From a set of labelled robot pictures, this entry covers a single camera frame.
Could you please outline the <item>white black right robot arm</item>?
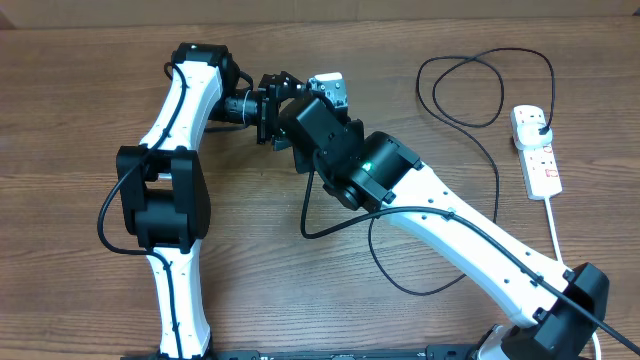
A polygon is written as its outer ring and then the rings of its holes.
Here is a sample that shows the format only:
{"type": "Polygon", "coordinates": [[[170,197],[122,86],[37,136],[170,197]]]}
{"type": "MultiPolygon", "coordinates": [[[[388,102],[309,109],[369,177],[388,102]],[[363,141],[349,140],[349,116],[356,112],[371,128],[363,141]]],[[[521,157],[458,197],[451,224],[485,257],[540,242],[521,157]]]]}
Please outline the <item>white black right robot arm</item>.
{"type": "Polygon", "coordinates": [[[609,281],[585,263],[570,269],[524,245],[456,196],[419,156],[384,132],[305,95],[279,115],[296,168],[319,175],[351,210],[422,239],[464,272],[510,322],[460,352],[463,359],[577,359],[606,312],[609,281]]]}

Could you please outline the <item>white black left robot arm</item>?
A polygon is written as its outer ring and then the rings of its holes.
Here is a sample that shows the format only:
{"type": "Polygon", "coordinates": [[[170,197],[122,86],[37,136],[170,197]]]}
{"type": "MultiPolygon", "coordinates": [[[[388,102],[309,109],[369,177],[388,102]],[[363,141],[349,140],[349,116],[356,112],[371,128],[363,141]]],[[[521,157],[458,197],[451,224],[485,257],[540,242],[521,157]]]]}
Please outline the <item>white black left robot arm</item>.
{"type": "Polygon", "coordinates": [[[224,45],[182,43],[164,72],[171,85],[161,111],[138,145],[119,149],[108,197],[121,199],[133,253],[153,272],[162,326],[154,358],[212,359],[199,265],[211,201],[198,149],[206,134],[250,126],[270,140],[281,104],[308,87],[287,72],[255,83],[224,45]]]}

